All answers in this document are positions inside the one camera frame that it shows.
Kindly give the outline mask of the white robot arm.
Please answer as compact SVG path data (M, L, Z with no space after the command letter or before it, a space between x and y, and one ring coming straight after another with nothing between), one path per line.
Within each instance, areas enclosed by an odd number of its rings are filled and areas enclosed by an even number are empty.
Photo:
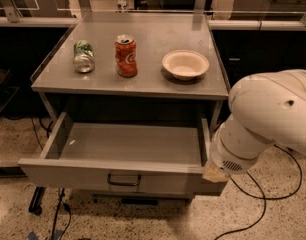
M230 115L211 138L203 178L226 182L280 144L306 156L306 70L253 74L230 90Z

